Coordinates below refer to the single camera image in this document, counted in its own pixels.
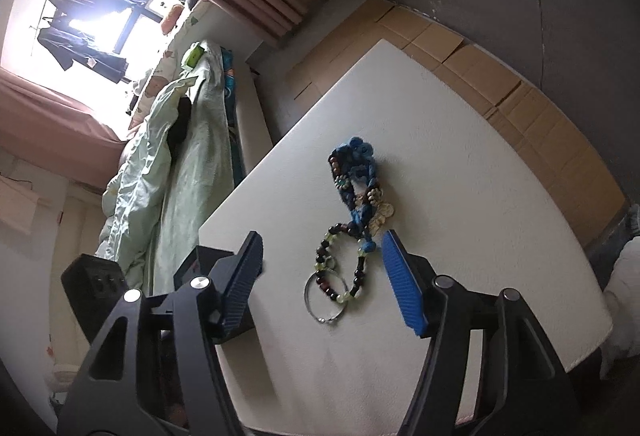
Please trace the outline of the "light green crumpled duvet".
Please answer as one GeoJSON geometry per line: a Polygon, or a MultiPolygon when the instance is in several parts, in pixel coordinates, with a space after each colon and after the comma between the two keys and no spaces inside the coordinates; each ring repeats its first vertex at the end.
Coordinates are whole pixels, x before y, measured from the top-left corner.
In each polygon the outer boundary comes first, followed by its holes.
{"type": "Polygon", "coordinates": [[[106,217],[96,256],[114,261],[132,287],[150,290],[148,254],[160,221],[176,148],[186,136],[193,77],[171,81],[126,148],[125,162],[102,196],[106,217]]]}

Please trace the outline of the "green bed sheet mattress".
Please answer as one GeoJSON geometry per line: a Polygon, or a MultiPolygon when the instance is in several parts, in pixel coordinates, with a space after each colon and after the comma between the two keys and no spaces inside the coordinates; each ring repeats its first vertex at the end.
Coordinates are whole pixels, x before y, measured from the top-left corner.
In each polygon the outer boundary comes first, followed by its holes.
{"type": "Polygon", "coordinates": [[[202,54],[188,90],[191,113],[186,136],[176,148],[160,221],[152,237],[148,263],[154,294],[174,289],[174,274],[192,248],[198,230],[245,176],[236,118],[233,54],[210,41],[192,44],[202,54]]]}

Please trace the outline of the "flattened cardboard sheets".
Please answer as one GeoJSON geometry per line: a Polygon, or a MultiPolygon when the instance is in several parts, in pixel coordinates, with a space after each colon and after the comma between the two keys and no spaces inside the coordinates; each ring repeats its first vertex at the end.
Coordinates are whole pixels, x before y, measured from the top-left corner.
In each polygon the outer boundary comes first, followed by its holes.
{"type": "Polygon", "coordinates": [[[286,75],[309,110],[379,41],[421,64],[482,115],[552,197],[582,246],[627,203],[582,132],[537,87],[462,36],[385,0],[367,0],[286,75]]]}

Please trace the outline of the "clothes drying rack outside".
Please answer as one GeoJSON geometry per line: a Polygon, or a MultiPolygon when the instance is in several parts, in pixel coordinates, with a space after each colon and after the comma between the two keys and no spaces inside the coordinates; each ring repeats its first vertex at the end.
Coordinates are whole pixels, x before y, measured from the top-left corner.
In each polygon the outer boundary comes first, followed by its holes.
{"type": "Polygon", "coordinates": [[[85,66],[113,84],[130,81],[142,48],[166,36],[200,0],[47,0],[37,40],[62,70],[85,66]]]}

